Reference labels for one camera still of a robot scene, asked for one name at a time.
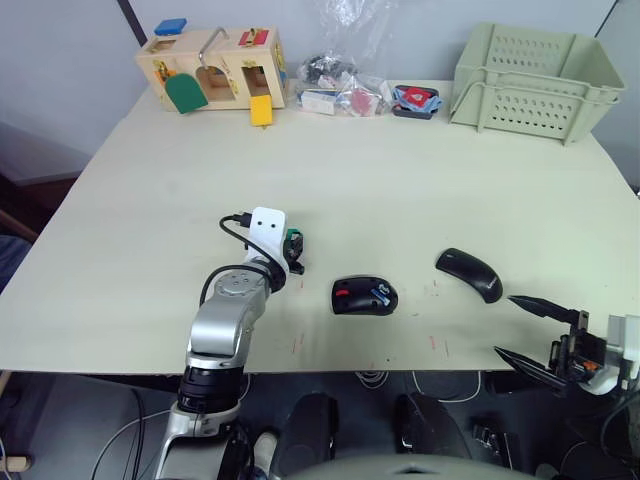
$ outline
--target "white cable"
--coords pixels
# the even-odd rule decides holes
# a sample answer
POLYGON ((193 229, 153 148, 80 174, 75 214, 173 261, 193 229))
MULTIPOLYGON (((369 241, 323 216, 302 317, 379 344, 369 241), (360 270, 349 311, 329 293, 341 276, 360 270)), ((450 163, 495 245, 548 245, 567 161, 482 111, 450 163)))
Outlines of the white cable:
MULTIPOLYGON (((418 390, 418 393, 424 395, 424 392, 420 389, 420 385, 418 385, 418 379, 416 378, 416 372, 415 370, 411 371, 411 376, 413 377, 413 383, 416 386, 416 390, 418 390)), ((476 388, 476 391, 473 392, 473 395, 467 397, 467 398, 461 398, 460 400, 438 400, 440 403, 464 403, 464 402, 468 402, 469 400, 473 400, 474 398, 476 398, 478 396, 478 394, 480 393, 480 389, 482 388, 482 371, 478 370, 478 387, 476 388)))
POLYGON ((2 468, 2 473, 7 480, 13 480, 13 477, 9 473, 9 463, 7 462, 7 449, 4 448, 4 442, 2 441, 2 437, 0 437, 0 454, 2 455, 2 463, 0 467, 2 468))
POLYGON ((244 397, 247 396, 247 393, 249 393, 249 389, 251 388, 251 374, 248 373, 247 374, 247 388, 245 388, 244 393, 242 395, 240 395, 240 398, 238 399, 240 402, 242 400, 244 400, 244 397))
MULTIPOLYGON (((160 415, 165 415, 165 414, 167 414, 169 412, 171 412, 171 410, 163 410, 161 412, 152 413, 151 415, 147 415, 146 417, 142 417, 142 419, 143 420, 149 420, 150 418, 159 417, 160 415)), ((122 433, 125 432, 128 428, 133 427, 134 425, 136 425, 139 421, 140 421, 140 419, 136 418, 135 420, 132 420, 129 423, 127 423, 125 426, 121 427, 120 430, 118 430, 116 433, 113 434, 113 436, 107 441, 107 443, 104 445, 104 447, 102 447, 102 450, 100 450, 100 454, 98 455, 98 458, 96 459, 96 462, 93 464, 93 468, 91 469, 91 477, 90 478, 95 478, 96 472, 98 471, 98 465, 100 465, 100 460, 102 460, 102 457, 104 457, 104 454, 106 453, 107 449, 116 440, 116 438, 118 438, 120 435, 122 435, 122 433)))
POLYGON ((572 447, 569 448, 569 450, 567 450, 567 453, 564 454, 564 457, 562 457, 562 461, 560 462, 560 471, 559 473, 562 473, 564 471, 564 464, 567 462, 567 458, 569 458, 569 455, 571 455, 571 452, 573 452, 576 448, 581 447, 582 445, 586 445, 587 442, 578 442, 575 445, 573 445, 572 447))
POLYGON ((355 372, 355 374, 367 390, 377 390, 389 378, 389 372, 355 372))

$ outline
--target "table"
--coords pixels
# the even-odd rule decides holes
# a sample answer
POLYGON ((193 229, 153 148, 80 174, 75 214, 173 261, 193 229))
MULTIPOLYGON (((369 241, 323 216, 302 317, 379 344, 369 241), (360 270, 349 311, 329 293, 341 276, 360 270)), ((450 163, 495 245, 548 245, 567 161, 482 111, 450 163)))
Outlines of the table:
MULTIPOLYGON (((447 99, 449 82, 420 82, 447 99)), ((147 91, 114 129, 0 297, 0 369, 181 373, 204 278, 242 260, 225 214, 284 210, 305 235, 256 324, 249 372, 507 368, 493 345, 546 363, 565 325, 486 305, 434 268, 455 246, 509 294, 640 312, 640 202, 589 136, 564 147, 433 120, 164 112, 147 91), (335 316, 334 279, 387 278, 389 317, 335 316)))

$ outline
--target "storage crate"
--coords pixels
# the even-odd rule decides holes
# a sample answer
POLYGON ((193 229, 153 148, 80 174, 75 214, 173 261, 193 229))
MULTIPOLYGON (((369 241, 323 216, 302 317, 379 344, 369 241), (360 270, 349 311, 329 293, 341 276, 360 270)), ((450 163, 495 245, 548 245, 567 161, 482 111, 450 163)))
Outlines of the storage crate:
POLYGON ((566 145, 587 135, 624 88, 595 38, 483 23, 456 66, 451 122, 566 145))

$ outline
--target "black computer mouse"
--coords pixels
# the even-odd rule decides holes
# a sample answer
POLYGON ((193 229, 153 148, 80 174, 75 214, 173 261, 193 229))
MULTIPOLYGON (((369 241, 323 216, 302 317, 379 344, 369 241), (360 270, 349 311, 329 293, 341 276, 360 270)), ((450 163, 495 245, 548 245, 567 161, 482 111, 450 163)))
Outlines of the black computer mouse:
POLYGON ((497 302, 502 296, 502 282, 493 268, 462 250, 445 250, 438 258, 436 268, 467 282, 486 303, 497 302))
POLYGON ((384 278, 353 276, 336 280, 331 307, 336 315, 389 315, 398 306, 398 294, 384 278))

